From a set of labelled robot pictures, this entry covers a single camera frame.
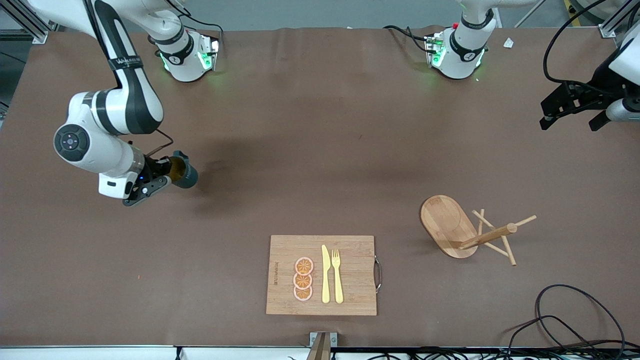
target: table surface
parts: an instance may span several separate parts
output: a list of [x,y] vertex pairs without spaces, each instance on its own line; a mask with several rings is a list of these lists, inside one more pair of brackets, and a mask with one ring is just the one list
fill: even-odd
[[[136,208],[54,152],[72,95],[115,82],[93,39],[51,34],[0,133],[0,344],[297,345],[337,331],[345,346],[497,346],[557,282],[592,293],[637,341],[640,126],[592,133],[591,112],[540,130],[554,32],[497,30],[462,81],[386,30],[227,33],[219,72],[195,83],[174,81],[132,34],[170,150],[200,171],[196,187]],[[585,81],[613,49],[569,29],[551,72]],[[130,138],[146,151],[164,141]],[[494,224],[537,215],[511,236],[518,266],[486,247],[442,254],[419,218],[438,194]],[[375,235],[378,316],[266,315],[272,234]],[[542,307],[586,338],[618,336],[568,291]],[[550,343],[532,327],[515,345]]]

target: citrus slice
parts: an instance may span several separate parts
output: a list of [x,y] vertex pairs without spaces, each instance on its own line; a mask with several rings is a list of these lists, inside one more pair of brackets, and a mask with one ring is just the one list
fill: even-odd
[[314,262],[309,258],[299,258],[296,261],[296,272],[300,275],[311,274],[314,270]]
[[296,297],[296,299],[300,300],[300,301],[307,301],[308,299],[311,299],[311,295],[314,294],[314,289],[313,288],[309,288],[309,289],[298,289],[298,288],[293,288],[293,296]]
[[309,287],[311,287],[312,282],[313,282],[313,279],[311,278],[311,275],[300,275],[300,274],[293,275],[293,286],[295,286],[297,289],[300,289],[300,290],[309,289]]

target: cutting board handle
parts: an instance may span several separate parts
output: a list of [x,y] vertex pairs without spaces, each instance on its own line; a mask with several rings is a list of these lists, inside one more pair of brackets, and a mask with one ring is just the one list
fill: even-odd
[[376,278],[376,268],[375,266],[378,266],[378,285],[376,286],[376,294],[378,294],[380,292],[380,287],[382,286],[382,265],[380,265],[380,260],[378,260],[378,257],[376,255],[373,255],[373,260],[375,261],[374,263],[374,269],[373,269],[373,279],[375,281]]

